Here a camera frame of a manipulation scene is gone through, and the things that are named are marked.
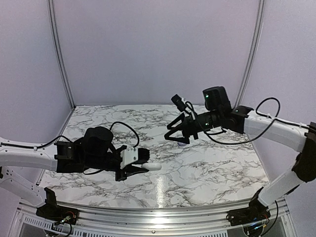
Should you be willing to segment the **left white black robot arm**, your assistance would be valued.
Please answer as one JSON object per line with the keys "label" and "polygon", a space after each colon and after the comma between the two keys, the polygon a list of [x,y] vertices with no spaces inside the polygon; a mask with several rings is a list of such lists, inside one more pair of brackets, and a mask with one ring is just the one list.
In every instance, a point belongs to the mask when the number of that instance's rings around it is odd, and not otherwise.
{"label": "left white black robot arm", "polygon": [[89,128],[83,137],[71,141],[58,136],[46,144],[0,140],[0,188],[7,190],[40,208],[52,220],[62,216],[62,208],[53,202],[54,192],[36,187],[15,173],[12,167],[40,168],[57,173],[84,173],[98,169],[114,172],[116,181],[127,177],[157,171],[158,163],[150,163],[150,151],[138,146],[115,148],[113,133],[105,127]]}

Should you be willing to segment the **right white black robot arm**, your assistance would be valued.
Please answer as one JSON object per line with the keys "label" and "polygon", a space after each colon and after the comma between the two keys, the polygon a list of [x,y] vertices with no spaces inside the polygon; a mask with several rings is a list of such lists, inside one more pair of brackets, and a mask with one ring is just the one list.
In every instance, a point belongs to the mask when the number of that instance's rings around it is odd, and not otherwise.
{"label": "right white black robot arm", "polygon": [[264,213],[264,207],[291,193],[302,183],[315,180],[315,123],[298,124],[246,106],[232,108],[222,86],[205,89],[203,96],[207,112],[202,114],[197,114],[192,104],[179,95],[172,97],[172,102],[181,114],[167,125],[168,132],[164,136],[166,140],[189,144],[190,137],[198,139],[198,133],[203,132],[211,138],[209,131],[220,127],[239,134],[252,135],[251,142],[266,138],[298,152],[292,168],[254,195],[249,207],[245,209],[244,216],[247,220],[257,220]]}

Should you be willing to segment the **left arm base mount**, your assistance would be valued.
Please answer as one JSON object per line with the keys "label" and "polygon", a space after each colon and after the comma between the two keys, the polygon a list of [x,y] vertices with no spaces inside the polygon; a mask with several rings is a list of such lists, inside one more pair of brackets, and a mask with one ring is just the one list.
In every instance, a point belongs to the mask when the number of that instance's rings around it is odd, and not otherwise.
{"label": "left arm base mount", "polygon": [[36,215],[45,219],[61,223],[67,217],[67,222],[75,225],[77,222],[79,210],[71,207],[60,206],[57,204],[55,192],[49,188],[43,189],[46,196],[44,204],[37,207]]}

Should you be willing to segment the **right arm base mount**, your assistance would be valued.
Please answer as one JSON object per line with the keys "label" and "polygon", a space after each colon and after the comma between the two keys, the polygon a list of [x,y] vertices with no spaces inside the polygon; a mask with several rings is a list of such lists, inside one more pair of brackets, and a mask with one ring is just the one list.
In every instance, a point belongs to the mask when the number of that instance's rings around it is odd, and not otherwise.
{"label": "right arm base mount", "polygon": [[234,209],[227,212],[226,219],[230,222],[231,226],[243,225],[270,218],[271,214],[269,208],[264,206],[258,200],[259,193],[262,189],[263,188],[260,188],[254,194],[248,204],[248,207]]}

